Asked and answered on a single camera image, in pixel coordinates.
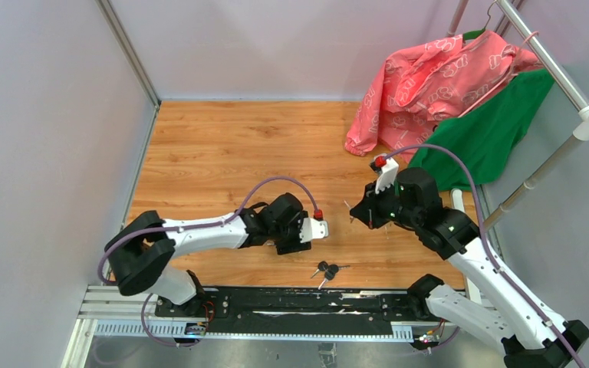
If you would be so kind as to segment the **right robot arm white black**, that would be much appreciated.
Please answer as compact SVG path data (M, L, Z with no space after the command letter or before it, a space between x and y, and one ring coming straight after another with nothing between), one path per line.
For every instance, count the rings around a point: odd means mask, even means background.
M436 181L424 169L373 168L377 179L365 186L350 215L369 228L393 223L415 233L421 243L458 268L493 308L462 296L426 274L408 287L407 309L417 320L430 316L454 323L497 350L507 367L565 367L589 339L580 320L565 320L541 301L484 245L479 227L458 209L443 205Z

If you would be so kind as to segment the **small brass key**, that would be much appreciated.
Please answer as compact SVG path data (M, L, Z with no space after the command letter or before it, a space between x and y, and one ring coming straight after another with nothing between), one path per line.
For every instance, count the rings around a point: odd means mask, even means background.
M354 221L355 217L353 217L353 216L352 216L352 214L351 214L351 212L350 212L350 211L351 211L351 209L352 209L352 207L351 207L351 205L348 203L348 201L347 201L347 200L343 200L343 203L344 203L344 204L345 204L345 206L347 207L347 214L348 214L348 218L349 218L349 223L353 223L353 221Z

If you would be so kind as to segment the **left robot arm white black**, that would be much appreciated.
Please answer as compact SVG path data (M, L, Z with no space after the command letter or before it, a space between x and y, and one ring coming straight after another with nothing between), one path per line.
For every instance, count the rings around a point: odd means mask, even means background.
M193 271L180 271L174 258L212 249L242 249L272 242L278 255L311 249L329 235L321 210L312 214L290 192L215 218L174 220L144 212L112 238L105 255L121 295L155 294L187 317L212 311Z

